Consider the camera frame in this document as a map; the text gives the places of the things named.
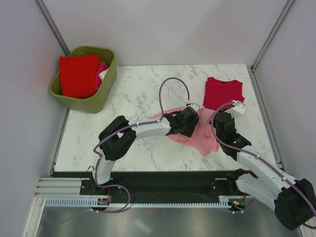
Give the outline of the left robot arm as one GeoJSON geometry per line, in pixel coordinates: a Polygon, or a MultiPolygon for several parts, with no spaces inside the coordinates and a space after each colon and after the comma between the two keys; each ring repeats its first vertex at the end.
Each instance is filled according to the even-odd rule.
{"type": "Polygon", "coordinates": [[[198,122],[198,110],[192,105],[141,122],[118,116],[99,134],[99,143],[93,149],[99,159],[93,171],[92,190],[97,194],[104,194],[108,190],[108,181],[116,161],[126,155],[135,141],[177,134],[190,138],[198,122]]]}

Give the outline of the light pink t shirt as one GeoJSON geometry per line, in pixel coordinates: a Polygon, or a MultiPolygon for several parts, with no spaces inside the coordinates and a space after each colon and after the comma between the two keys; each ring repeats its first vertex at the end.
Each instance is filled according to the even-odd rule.
{"type": "Polygon", "coordinates": [[[211,125],[209,124],[214,112],[214,110],[206,108],[198,109],[199,122],[191,138],[182,134],[168,135],[167,137],[178,144],[197,149],[203,156],[211,152],[217,152],[220,144],[213,135],[211,125]]]}

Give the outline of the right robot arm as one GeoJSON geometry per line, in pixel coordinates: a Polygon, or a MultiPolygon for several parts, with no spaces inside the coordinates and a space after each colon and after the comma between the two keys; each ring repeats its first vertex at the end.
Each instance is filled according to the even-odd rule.
{"type": "Polygon", "coordinates": [[[223,152],[248,168],[231,174],[226,182],[227,191],[234,195],[241,191],[253,196],[269,207],[288,230],[307,226],[307,222],[316,216],[312,183],[289,175],[264,158],[250,141],[237,133],[231,114],[216,111],[210,125],[223,152]]]}

